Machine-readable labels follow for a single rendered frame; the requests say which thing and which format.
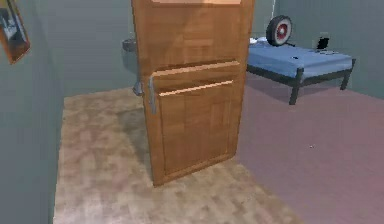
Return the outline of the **brown wooden room door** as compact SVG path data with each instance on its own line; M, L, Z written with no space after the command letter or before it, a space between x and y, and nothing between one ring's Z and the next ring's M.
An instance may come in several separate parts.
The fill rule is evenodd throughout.
M132 0L154 185L235 155L254 3Z

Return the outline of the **black wheel with red hub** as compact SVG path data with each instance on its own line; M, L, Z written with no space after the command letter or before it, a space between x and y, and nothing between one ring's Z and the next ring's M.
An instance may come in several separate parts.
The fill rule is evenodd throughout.
M292 21L288 16L273 17L266 29L267 42L272 46L286 44L292 33Z

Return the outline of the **grey round wall fixture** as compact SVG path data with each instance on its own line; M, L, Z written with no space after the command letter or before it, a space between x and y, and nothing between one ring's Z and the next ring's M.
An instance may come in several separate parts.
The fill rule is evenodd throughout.
M135 52L137 43L135 38L129 38L122 41L122 49L126 52Z

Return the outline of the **blue bed with black frame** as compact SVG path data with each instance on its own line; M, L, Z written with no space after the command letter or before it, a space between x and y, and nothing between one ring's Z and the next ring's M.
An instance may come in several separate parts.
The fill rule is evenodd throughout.
M291 87L289 104L295 105L299 90L305 86L342 78L340 89L345 90L355 62L352 56L336 51L275 47L265 42L249 46L247 71Z

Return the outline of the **framed wall picture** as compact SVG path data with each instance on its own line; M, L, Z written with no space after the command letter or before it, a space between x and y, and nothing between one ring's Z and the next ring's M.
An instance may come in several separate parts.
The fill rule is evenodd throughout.
M0 0L0 44L10 64L17 63L31 48L15 0Z

